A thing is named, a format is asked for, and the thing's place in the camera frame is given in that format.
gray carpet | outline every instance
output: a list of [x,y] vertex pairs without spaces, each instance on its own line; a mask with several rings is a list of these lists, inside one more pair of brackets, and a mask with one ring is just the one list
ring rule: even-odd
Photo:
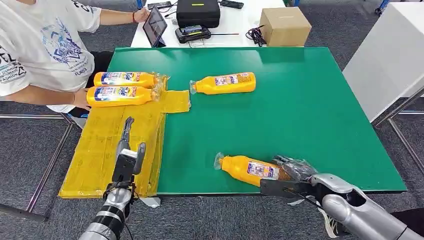
[[[115,10],[134,10],[133,0],[81,0]],[[329,46],[344,68],[377,18],[378,1],[302,0],[301,10],[313,26],[308,46]],[[97,33],[81,34],[90,51],[129,46],[136,25],[101,27]],[[420,99],[410,109],[424,109]],[[0,102],[0,113],[51,114],[43,106]],[[423,121],[401,116],[396,122],[424,159]],[[66,123],[61,120],[0,120],[0,182],[6,188],[0,203],[25,208],[49,161]],[[424,176],[391,127],[384,123],[376,133],[409,191],[401,194],[372,194],[389,211],[424,207]],[[56,197],[81,131],[74,128],[62,150],[34,211],[47,214],[47,223],[36,223],[0,213],[2,240],[73,240],[84,231],[103,201]],[[287,199],[266,196],[164,197],[152,209],[137,202],[128,225],[134,239],[232,239],[310,240],[328,239],[323,218],[310,205],[289,206]],[[124,231],[122,239],[128,240]],[[343,239],[355,239],[348,236]]]

plastic bottle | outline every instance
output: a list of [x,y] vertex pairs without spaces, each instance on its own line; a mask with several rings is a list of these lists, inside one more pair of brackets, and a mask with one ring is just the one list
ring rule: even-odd
[[114,107],[123,105],[142,105],[158,101],[162,86],[147,89],[142,86],[94,86],[88,89],[87,102],[92,107]]
[[94,76],[94,86],[134,86],[151,89],[158,83],[162,83],[162,78],[147,72],[98,72]]
[[255,90],[256,77],[253,72],[241,72],[222,76],[207,76],[200,81],[190,81],[190,93],[231,94]]
[[261,186],[261,179],[289,180],[290,177],[278,165],[248,158],[247,156],[224,156],[218,152],[213,167],[222,169],[231,177],[248,184]]

green tabletop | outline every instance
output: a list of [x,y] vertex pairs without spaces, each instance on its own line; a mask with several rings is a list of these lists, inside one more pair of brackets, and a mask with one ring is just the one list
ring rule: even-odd
[[166,74],[169,90],[207,76],[256,75],[254,92],[197,93],[189,112],[167,115],[159,195],[258,193],[213,168],[218,152],[305,159],[364,191],[406,190],[326,47],[121,48],[109,71]]

white table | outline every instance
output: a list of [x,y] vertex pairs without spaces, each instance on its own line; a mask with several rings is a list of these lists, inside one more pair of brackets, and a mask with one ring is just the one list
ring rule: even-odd
[[343,75],[370,122],[424,86],[424,3],[393,2]]
[[[147,0],[147,4],[160,3],[164,0]],[[213,35],[210,39],[204,39],[204,45],[201,47],[254,47],[252,40],[248,39],[245,34],[248,30],[256,28],[261,19],[262,9],[266,8],[284,8],[283,0],[237,0],[244,3],[242,9],[235,9],[221,6],[221,18],[219,26],[210,28],[212,34],[239,34],[239,35]],[[160,9],[161,12],[168,10],[167,8]],[[175,12],[177,6],[173,6],[168,12],[162,13],[163,16]],[[175,36],[175,30],[178,25],[172,23],[172,19],[176,14],[172,14],[165,18],[168,27],[162,35],[166,47],[169,48],[188,48],[188,43],[181,44]],[[133,48],[150,48],[151,45],[143,30],[143,24],[139,23],[131,47]],[[199,46],[200,41],[195,41],[192,46]]]

silver robotic arm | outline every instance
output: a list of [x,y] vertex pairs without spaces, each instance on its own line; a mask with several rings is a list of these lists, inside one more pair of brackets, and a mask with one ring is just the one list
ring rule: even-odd
[[103,194],[103,207],[79,240],[119,240],[125,222],[130,214],[130,206],[137,200],[134,177],[141,172],[146,154],[146,144],[142,142],[138,150],[130,150],[130,130],[132,117],[125,121],[121,140],[116,148],[116,163],[112,183]]
[[319,173],[312,175],[310,183],[321,188],[324,194],[320,202],[323,210],[360,239],[424,240],[362,190],[340,177]]
[[262,194],[284,198],[302,196],[307,201],[310,200],[305,196],[312,195],[328,215],[361,240],[424,240],[357,186],[340,177],[317,173],[302,160],[275,156],[273,161],[282,166],[293,180],[262,179]]

